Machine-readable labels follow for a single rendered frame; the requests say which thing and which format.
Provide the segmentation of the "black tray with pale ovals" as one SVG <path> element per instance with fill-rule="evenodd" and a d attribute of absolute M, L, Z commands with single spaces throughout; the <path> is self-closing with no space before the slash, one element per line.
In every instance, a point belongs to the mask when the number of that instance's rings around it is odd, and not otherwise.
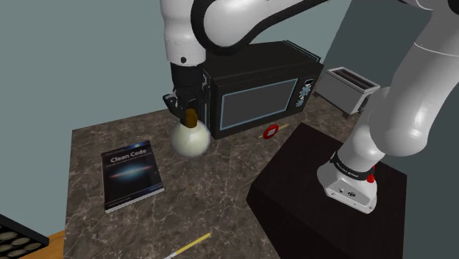
<path fill-rule="evenodd" d="M 20 259 L 49 245 L 49 238 L 0 214 L 0 259 Z"/>

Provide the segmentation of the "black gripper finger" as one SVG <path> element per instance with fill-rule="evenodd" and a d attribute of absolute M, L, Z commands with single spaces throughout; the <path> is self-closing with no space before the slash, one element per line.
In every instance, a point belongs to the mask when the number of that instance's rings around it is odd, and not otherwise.
<path fill-rule="evenodd" d="M 187 102 L 181 100 L 181 98 L 179 98 L 175 92 L 164 95 L 163 101 L 169 112 L 177 117 L 182 125 L 185 125 Z"/>

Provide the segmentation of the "dark book with galaxy cover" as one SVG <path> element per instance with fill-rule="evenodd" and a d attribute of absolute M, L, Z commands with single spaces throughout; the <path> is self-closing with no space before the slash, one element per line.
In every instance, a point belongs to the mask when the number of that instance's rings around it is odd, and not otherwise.
<path fill-rule="evenodd" d="M 164 191 L 149 141 L 103 152 L 101 161 L 105 213 Z"/>

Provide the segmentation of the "yellow pencil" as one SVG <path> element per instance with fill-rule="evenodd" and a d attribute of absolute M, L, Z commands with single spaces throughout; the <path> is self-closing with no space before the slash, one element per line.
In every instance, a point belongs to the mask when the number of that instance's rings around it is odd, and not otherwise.
<path fill-rule="evenodd" d="M 176 250 L 175 252 L 172 252 L 170 255 L 166 256 L 165 258 L 163 259 L 173 259 L 174 257 L 178 256 L 179 254 L 183 253 L 184 251 L 186 251 L 187 249 L 190 249 L 191 247 L 199 244 L 200 242 L 204 241 L 205 239 L 209 238 L 211 236 L 211 233 L 207 233 L 199 238 L 197 238 L 196 240 L 190 242 L 189 244 L 183 246 L 182 248 Z"/>

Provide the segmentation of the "dark robot stand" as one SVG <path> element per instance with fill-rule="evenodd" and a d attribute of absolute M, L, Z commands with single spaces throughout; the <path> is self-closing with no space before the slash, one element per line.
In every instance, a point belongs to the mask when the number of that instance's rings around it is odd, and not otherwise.
<path fill-rule="evenodd" d="M 341 144 L 299 124 L 247 203 L 281 259 L 403 259 L 406 174 L 378 163 L 376 208 L 361 213 L 328 197 L 316 176 Z"/>

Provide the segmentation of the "red round disc on stick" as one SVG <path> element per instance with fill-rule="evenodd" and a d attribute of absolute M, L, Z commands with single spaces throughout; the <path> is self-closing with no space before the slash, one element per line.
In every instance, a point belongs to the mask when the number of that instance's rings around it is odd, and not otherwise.
<path fill-rule="evenodd" d="M 286 127 L 288 127 L 289 124 L 283 124 L 281 126 L 279 126 L 278 124 L 272 124 L 270 125 L 264 132 L 262 135 L 259 136 L 259 138 L 264 138 L 264 139 L 269 139 L 269 138 L 272 138 L 274 135 L 277 134 L 277 132 L 280 130 L 280 129 L 284 129 Z"/>

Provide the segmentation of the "grey toaster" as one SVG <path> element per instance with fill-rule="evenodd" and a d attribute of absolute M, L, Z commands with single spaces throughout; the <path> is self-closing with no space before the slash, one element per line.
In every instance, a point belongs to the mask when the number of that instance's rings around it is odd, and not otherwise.
<path fill-rule="evenodd" d="M 343 66 L 328 69 L 316 84 L 315 96 L 327 100 L 348 118 L 362 113 L 369 97 L 380 85 Z"/>

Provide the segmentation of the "round white flask brown neck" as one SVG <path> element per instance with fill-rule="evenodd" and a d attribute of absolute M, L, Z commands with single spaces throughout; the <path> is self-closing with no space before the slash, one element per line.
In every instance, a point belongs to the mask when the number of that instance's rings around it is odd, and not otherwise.
<path fill-rule="evenodd" d="M 183 157 L 198 157 L 210 145 L 210 131 L 198 119 L 194 109 L 185 112 L 185 123 L 177 123 L 171 131 L 171 147 Z"/>

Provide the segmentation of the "black microwave oven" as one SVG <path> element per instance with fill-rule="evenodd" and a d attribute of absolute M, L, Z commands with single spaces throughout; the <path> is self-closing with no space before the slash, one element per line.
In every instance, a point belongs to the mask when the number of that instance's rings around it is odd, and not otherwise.
<path fill-rule="evenodd" d="M 220 139 L 300 113 L 323 67 L 318 55 L 289 40 L 231 56 L 208 53 L 199 120 Z"/>

